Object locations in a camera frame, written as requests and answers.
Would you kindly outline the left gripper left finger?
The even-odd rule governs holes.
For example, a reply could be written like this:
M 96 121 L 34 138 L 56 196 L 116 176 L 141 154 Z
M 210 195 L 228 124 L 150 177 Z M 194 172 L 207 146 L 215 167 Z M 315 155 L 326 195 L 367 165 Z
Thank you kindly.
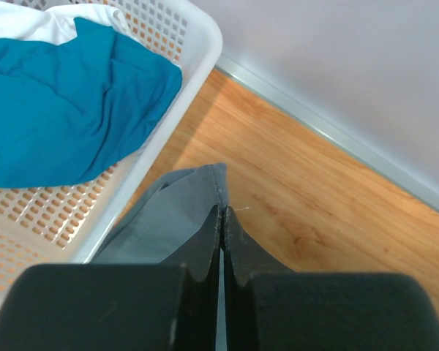
M 157 264 L 41 264 L 0 308 L 0 350 L 214 350 L 220 209 Z

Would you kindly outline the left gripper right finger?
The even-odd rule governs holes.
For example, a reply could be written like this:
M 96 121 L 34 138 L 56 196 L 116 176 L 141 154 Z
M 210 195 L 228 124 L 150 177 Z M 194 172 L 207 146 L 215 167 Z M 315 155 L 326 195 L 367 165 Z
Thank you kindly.
M 439 319 L 403 273 L 295 272 L 227 208 L 223 227 L 229 350 L 439 350 Z

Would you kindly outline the grey-blue t-shirt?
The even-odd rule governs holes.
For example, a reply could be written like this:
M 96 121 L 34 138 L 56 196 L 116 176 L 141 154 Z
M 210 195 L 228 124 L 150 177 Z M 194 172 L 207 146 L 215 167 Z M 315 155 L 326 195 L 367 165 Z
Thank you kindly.
M 166 173 L 112 228 L 91 261 L 160 263 L 199 231 L 214 205 L 224 209 L 229 202 L 224 163 Z

